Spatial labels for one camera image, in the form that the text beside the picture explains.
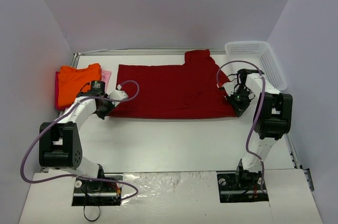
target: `wall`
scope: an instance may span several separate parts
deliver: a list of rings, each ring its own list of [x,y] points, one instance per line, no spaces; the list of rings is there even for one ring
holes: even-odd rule
[[[267,40],[288,0],[45,0],[73,52]]]
[[[289,0],[268,42],[294,96],[290,135],[324,223],[338,219],[338,0]]]
[[[54,72],[71,53],[43,0],[0,0],[0,216],[18,223],[29,185],[21,180],[21,159],[53,109]],[[27,163],[37,171],[35,149]]]

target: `orange towel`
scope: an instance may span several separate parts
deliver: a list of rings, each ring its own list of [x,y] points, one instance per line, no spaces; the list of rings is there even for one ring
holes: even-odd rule
[[[80,89],[92,80],[101,80],[100,64],[90,64],[85,69],[76,69],[73,67],[62,66],[59,73],[59,106],[71,105],[80,92]],[[83,88],[83,92],[89,90],[87,85]]]

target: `basket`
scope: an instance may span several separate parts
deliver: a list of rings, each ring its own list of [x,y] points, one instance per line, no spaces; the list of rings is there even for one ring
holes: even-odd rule
[[[229,56],[229,61],[246,60],[258,66],[264,72],[268,81],[279,91],[287,88],[283,71],[267,42],[229,42],[226,44],[226,53]],[[245,63],[232,63],[230,66],[232,73],[236,73],[243,68],[253,69],[252,66]]]

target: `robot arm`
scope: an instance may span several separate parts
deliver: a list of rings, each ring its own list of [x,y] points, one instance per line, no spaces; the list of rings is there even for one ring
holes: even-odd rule
[[[237,84],[233,93],[226,99],[234,107],[237,116],[240,117],[253,100],[252,95],[259,97],[258,104],[260,103],[262,79],[258,70],[241,69],[236,75]],[[227,85],[228,83],[224,84],[222,88],[229,92]],[[258,133],[259,138],[255,137],[250,141],[250,151],[259,155],[261,160],[246,153],[237,167],[236,180],[238,183],[247,184],[250,180],[255,181],[260,177],[261,161],[265,160],[272,146],[290,130],[292,102],[291,95],[281,93],[266,80],[262,109],[255,126],[255,132]]]
[[[42,167],[64,170],[77,176],[90,178],[103,178],[102,166],[93,163],[82,156],[82,147],[79,137],[79,129],[91,114],[96,114],[104,119],[119,102],[111,102],[101,99],[87,99],[89,96],[98,96],[114,100],[124,100],[128,95],[120,88],[110,95],[105,93],[103,81],[92,81],[90,90],[80,92],[73,105],[69,108],[71,114],[55,124],[39,142],[39,162]],[[40,132],[50,123],[43,123]]]

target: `white laundry basket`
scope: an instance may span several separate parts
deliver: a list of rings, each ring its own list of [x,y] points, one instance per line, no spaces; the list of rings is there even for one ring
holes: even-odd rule
[[[274,52],[267,42],[245,41],[230,42],[226,44],[226,53],[229,60],[246,60],[258,66],[266,75],[268,81],[278,90],[287,88],[287,83]],[[245,63],[232,63],[233,73],[239,69],[253,69]]]

